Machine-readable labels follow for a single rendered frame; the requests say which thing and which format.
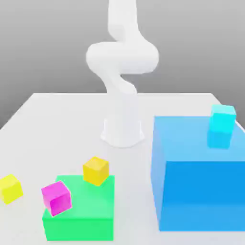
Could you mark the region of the small orange cube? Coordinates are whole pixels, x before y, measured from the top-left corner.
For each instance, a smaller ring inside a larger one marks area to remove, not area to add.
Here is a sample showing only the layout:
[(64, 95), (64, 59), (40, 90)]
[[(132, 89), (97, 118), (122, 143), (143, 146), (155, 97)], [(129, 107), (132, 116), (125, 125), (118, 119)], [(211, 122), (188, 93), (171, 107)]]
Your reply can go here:
[(83, 165), (83, 179), (95, 186), (100, 186), (109, 176), (109, 162), (99, 157), (92, 157)]

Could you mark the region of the small cyan cube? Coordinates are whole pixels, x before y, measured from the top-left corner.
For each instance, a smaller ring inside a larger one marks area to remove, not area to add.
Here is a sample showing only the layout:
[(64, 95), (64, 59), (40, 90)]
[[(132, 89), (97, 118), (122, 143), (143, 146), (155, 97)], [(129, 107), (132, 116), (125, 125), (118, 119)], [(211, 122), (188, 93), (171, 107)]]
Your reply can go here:
[(236, 121), (234, 106), (214, 104), (211, 108), (207, 144), (210, 148), (228, 149)]

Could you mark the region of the small magenta cube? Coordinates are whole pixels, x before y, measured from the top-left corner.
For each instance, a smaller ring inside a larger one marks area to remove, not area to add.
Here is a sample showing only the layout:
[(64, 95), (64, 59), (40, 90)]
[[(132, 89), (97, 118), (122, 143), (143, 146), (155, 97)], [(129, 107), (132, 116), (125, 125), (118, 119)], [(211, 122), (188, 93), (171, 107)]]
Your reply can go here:
[(41, 188), (41, 192), (45, 207), (52, 217), (72, 207), (70, 190), (61, 180)]

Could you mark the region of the small yellow cube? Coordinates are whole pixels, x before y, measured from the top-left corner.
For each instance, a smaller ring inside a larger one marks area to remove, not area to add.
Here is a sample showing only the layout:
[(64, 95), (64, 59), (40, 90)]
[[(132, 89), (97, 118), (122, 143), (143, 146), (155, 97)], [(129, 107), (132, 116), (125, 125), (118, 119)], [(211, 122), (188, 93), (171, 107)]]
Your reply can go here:
[(22, 196), (21, 182), (13, 174), (0, 178), (0, 199), (5, 204), (9, 204)]

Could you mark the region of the large green box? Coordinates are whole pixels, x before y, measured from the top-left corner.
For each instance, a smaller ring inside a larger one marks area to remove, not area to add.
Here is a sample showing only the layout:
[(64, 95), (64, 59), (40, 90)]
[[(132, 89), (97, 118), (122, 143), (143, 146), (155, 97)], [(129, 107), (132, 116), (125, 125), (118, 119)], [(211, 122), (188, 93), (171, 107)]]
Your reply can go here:
[(58, 175), (71, 193), (72, 207), (52, 217), (43, 213), (47, 241), (112, 241), (115, 176), (100, 186), (83, 180), (82, 175)]

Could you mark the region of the large blue box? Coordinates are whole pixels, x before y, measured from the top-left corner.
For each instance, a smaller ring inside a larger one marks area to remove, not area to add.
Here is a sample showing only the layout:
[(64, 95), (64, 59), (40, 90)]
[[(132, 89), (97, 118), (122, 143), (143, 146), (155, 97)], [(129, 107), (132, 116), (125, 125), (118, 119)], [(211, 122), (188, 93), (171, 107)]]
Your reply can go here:
[(207, 116), (154, 118), (151, 183), (161, 231), (245, 231), (245, 132)]

